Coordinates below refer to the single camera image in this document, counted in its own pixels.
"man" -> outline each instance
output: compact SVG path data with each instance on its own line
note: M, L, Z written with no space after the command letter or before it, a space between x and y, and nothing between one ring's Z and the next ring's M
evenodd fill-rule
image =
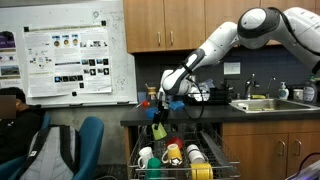
M10 109L16 118L10 117ZM0 89L0 164L25 155L34 134L40 129L44 110L40 106L29 106L19 88Z

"dishwasher rack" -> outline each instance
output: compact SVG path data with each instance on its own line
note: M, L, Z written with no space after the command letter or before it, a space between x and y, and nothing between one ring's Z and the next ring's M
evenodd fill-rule
M128 162L129 179L131 180L144 180L146 171L148 169L141 169L138 166L139 151L140 149L149 146L153 150L154 157L161 160L163 153L166 151L165 142L172 137L179 137L183 140L184 146L181 150L183 156L183 168L168 168L166 164L161 164L161 180L191 180L192 169L190 167L190 160L187 156L186 148L190 144L195 144L199 147L200 151L208 157L213 172L213 179L227 180L237 179L240 173L237 165L240 163L239 159L232 153L229 147L223 143L221 137L216 131L193 130L192 132L173 131L172 128L166 127L167 137L155 141L153 136L146 131L140 133L136 145L131 153Z

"faucet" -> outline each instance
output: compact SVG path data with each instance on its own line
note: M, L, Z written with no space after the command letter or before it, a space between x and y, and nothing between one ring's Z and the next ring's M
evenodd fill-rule
M251 87L259 87L259 84L253 80L254 79L254 74L252 74L252 76L246 81L245 84L245 98L247 100L251 99Z
M269 88L270 88L270 84L271 84L271 81L272 81L272 80L274 80L274 81L275 81L275 80L276 80L276 78L275 78L274 76L271 76L271 77L270 77L270 80L269 80L269 83L268 83L268 86L267 86L267 90L266 90L266 98L267 98L267 99L269 99L269 98L270 98Z

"teal chair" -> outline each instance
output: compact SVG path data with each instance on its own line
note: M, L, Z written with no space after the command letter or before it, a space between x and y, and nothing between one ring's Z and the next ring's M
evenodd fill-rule
M81 125L80 134L80 163L79 171L72 180L90 180L94 178L102 137L104 132L103 122L96 117L87 117ZM9 180L14 180L19 170L17 170Z
M46 112L43 116L41 129L48 128L50 123L51 116L49 113ZM0 179L8 179L17 169L20 168L25 159L25 156L21 156L3 164L0 164Z

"poster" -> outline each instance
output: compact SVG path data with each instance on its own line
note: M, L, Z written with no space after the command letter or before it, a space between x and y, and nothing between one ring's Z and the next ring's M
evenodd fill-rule
M29 97L112 92L106 28L27 32L24 38Z
M22 88L15 33L0 32L0 88Z

